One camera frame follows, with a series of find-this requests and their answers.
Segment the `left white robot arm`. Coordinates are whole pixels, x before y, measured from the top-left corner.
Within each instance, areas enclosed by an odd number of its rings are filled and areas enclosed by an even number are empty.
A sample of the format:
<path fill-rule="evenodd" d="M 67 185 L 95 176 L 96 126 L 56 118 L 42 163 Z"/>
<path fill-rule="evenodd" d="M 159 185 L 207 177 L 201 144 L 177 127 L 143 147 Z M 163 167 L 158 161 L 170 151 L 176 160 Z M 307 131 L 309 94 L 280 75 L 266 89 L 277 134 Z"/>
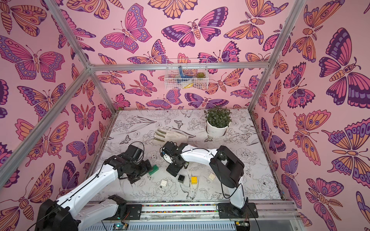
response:
<path fill-rule="evenodd" d="M 126 218 L 129 215 L 127 201 L 112 195 L 101 204 L 84 207 L 95 195 L 116 180 L 128 179 L 135 183 L 152 170 L 144 160 L 144 148 L 130 144 L 127 150 L 106 159 L 100 169 L 74 190 L 53 201 L 48 199 L 39 208 L 35 230 L 83 231 L 106 218 Z"/>

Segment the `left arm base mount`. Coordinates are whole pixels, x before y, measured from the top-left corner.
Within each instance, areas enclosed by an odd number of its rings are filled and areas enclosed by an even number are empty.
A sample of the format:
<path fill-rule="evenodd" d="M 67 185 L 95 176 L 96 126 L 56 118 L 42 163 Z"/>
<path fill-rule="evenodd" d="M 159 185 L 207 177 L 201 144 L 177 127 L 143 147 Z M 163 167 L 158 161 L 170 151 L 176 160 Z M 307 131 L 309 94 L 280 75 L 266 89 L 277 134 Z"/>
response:
<path fill-rule="evenodd" d="M 120 205 L 115 215 L 106 220 L 140 220 L 142 207 L 142 204 Z"/>

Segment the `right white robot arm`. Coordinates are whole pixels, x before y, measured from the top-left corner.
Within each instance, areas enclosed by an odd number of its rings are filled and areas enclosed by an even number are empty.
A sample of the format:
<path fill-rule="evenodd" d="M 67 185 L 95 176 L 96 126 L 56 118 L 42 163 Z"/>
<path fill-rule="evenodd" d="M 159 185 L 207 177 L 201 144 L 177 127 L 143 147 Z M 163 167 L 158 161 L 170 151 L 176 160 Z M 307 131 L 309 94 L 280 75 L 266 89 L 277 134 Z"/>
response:
<path fill-rule="evenodd" d="M 175 145 L 168 141 L 160 148 L 160 156 L 169 164 L 166 171 L 176 177 L 181 169 L 186 168 L 189 162 L 209 166 L 222 188 L 229 190 L 231 205 L 242 209 L 246 204 L 243 191 L 244 163 L 226 146 L 217 149 L 194 147 L 187 143 Z"/>

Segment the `dark green lego brick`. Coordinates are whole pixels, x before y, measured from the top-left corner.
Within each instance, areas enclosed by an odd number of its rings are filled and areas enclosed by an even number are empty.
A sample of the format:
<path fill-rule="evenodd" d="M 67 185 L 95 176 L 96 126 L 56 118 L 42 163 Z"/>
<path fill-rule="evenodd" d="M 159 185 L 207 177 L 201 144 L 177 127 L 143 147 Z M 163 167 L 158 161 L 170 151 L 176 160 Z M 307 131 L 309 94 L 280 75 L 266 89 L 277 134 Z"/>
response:
<path fill-rule="evenodd" d="M 154 165 L 152 167 L 152 170 L 148 172 L 148 174 L 151 176 L 153 175 L 154 173 L 156 173 L 157 171 L 159 170 L 159 167 L 157 165 Z"/>

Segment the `black lego brick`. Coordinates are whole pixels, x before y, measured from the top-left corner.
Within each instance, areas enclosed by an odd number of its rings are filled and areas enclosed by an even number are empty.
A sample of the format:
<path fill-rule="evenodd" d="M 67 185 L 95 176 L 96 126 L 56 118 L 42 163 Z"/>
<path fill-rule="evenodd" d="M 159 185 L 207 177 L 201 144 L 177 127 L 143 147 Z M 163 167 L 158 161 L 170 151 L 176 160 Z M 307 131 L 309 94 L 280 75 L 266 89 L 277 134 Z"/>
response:
<path fill-rule="evenodd" d="M 178 182 L 184 183 L 184 181 L 185 181 L 185 176 L 184 175 L 179 175 L 178 176 Z"/>

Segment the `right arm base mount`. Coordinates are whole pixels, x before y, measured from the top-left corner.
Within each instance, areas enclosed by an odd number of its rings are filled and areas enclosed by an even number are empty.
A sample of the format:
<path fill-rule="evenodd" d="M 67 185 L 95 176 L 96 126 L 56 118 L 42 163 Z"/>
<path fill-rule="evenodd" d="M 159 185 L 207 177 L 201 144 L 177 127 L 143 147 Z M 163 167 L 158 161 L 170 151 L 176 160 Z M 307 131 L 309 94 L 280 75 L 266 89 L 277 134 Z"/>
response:
<path fill-rule="evenodd" d="M 231 203 L 219 203 L 216 210 L 220 218 L 259 218 L 255 203 L 246 203 L 242 208 Z"/>

